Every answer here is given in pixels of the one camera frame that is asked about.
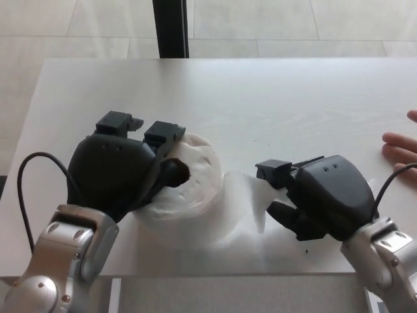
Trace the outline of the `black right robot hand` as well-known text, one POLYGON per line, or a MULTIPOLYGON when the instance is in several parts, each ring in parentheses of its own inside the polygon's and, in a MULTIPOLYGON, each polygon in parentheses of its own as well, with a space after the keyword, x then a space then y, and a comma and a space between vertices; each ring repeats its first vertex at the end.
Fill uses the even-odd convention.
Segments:
POLYGON ((256 168, 258 179, 286 191, 290 204, 275 200, 266 211, 298 241, 330 235, 343 242, 379 217, 366 179, 340 155, 299 163, 270 159, 256 164, 256 168))

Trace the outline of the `bare person hand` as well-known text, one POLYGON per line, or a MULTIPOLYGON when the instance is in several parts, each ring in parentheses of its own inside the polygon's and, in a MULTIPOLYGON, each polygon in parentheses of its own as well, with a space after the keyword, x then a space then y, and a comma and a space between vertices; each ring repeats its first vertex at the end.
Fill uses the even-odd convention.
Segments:
MULTIPOLYGON (((408 111, 407 117, 416 123, 416 110, 408 111)), ((386 132, 382 135, 382 141, 382 155, 393 166, 394 171, 416 163, 416 138, 386 132)), ((399 174, 399 178, 408 185, 416 186, 416 168, 404 171, 399 174)))

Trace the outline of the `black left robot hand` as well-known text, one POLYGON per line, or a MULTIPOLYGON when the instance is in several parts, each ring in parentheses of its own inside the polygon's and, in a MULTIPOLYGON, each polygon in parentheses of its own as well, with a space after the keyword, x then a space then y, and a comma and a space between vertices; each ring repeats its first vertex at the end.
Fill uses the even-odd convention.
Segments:
POLYGON ((108 112, 76 147, 68 166, 67 203, 101 211, 115 222, 152 201, 164 187, 175 188, 190 171, 168 155, 186 129, 156 121, 142 140, 128 138, 143 126, 129 113, 108 112))

